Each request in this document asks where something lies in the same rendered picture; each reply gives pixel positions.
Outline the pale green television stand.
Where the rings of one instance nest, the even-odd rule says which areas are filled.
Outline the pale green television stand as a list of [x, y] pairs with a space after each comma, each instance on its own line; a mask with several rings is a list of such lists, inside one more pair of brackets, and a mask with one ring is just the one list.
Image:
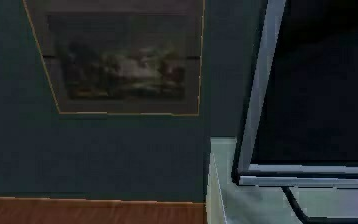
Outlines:
[[[207, 224], [302, 224], [278, 187], [237, 186], [231, 180], [234, 138], [210, 140]], [[358, 189], [294, 188], [309, 217], [358, 218]]]

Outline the black silver television set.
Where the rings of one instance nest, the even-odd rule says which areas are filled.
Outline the black silver television set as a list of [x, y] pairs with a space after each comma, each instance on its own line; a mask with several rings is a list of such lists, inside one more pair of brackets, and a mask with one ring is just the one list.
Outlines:
[[266, 0], [231, 178], [279, 187], [302, 224], [295, 187], [358, 190], [358, 0]]

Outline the gold framed landscape painting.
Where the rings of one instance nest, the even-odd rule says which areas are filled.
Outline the gold framed landscape painting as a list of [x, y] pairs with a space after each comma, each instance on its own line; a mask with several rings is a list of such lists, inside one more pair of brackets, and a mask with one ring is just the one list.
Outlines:
[[205, 0], [21, 0], [63, 115], [196, 116]]

